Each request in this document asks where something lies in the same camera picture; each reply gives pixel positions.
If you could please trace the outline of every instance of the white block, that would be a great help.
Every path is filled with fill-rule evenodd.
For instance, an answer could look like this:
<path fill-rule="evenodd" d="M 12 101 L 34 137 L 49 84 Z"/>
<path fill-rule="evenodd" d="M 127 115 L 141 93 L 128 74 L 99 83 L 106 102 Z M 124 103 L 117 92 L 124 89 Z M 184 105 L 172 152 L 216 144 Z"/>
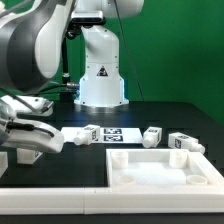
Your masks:
<path fill-rule="evenodd" d="M 42 152 L 17 148 L 17 163 L 34 164 L 42 155 Z"/>
<path fill-rule="evenodd" d="M 0 152 L 0 177 L 8 168 L 8 155 L 7 152 Z"/>

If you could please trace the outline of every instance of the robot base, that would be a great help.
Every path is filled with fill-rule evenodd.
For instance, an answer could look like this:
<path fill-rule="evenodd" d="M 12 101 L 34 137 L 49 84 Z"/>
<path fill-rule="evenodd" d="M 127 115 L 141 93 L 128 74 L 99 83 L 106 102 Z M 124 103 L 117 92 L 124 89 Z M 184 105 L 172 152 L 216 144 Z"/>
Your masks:
<path fill-rule="evenodd" d="M 88 113 L 114 113 L 119 111 L 126 111 L 129 108 L 129 100 L 123 101 L 120 105 L 113 107 L 94 107 L 80 104 L 79 100 L 74 101 L 75 111 L 83 111 Z"/>

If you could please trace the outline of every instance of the gray robot arm segment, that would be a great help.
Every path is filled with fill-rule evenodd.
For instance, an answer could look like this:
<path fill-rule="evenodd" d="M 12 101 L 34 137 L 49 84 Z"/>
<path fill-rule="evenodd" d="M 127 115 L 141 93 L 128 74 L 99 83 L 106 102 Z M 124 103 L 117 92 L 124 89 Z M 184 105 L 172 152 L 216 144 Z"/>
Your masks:
<path fill-rule="evenodd" d="M 70 20 L 74 5 L 75 0 L 42 0 L 35 10 L 17 18 L 13 17 L 1 27 L 0 85 L 2 87 L 23 92 L 35 92 L 54 77 L 59 66 L 60 54 L 56 58 L 54 49 L 50 47 L 49 49 L 38 49 L 37 41 L 38 38 L 45 43 L 53 41 L 57 45 L 55 47 L 60 51 L 66 25 Z M 60 7 L 63 12 L 66 12 L 62 16 L 64 19 L 61 21 L 62 25 L 56 24 L 60 29 L 54 30 L 59 32 L 60 41 L 45 39 L 43 33 L 47 32 L 45 27 L 49 22 L 51 24 L 58 22 L 57 9 Z M 46 67 L 48 62 L 45 61 L 42 67 L 39 61 L 42 55 L 38 56 L 36 53 L 38 50 L 38 53 L 42 55 L 51 54 L 53 51 L 50 66 Z"/>

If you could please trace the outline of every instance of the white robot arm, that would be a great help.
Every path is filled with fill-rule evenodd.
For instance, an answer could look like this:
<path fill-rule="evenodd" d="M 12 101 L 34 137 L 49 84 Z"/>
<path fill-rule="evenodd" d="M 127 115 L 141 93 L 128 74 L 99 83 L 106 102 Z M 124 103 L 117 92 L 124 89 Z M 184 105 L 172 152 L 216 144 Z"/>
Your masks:
<path fill-rule="evenodd" d="M 85 11 L 102 11 L 106 18 L 132 17 L 141 11 L 143 4 L 144 0 L 80 0 L 73 17 Z M 124 96 L 124 80 L 119 74 L 117 36 L 103 26 L 83 26 L 82 33 L 86 45 L 86 69 L 75 104 L 94 110 L 128 104 Z"/>
<path fill-rule="evenodd" d="M 34 0 L 32 8 L 0 18 L 0 87 L 36 92 L 56 74 L 61 44 L 76 0 Z M 0 100 L 0 144 L 48 153 L 62 150 L 64 137 L 39 121 L 18 119 Z"/>
<path fill-rule="evenodd" d="M 35 0 L 0 19 L 0 86 L 36 92 L 56 74 L 75 0 Z"/>

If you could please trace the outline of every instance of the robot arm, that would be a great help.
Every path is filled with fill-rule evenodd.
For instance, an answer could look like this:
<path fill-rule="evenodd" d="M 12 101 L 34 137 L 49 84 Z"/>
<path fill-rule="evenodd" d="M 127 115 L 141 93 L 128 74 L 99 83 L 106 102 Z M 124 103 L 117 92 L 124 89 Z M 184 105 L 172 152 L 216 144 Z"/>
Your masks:
<path fill-rule="evenodd" d="M 0 86 L 36 92 L 56 74 L 75 0 L 35 0 L 0 19 Z"/>
<path fill-rule="evenodd" d="M 36 92 L 54 77 L 75 3 L 35 0 L 29 11 L 0 18 L 0 87 Z M 0 100 L 0 145 L 59 153 L 63 143 L 61 132 L 39 121 L 18 119 Z"/>

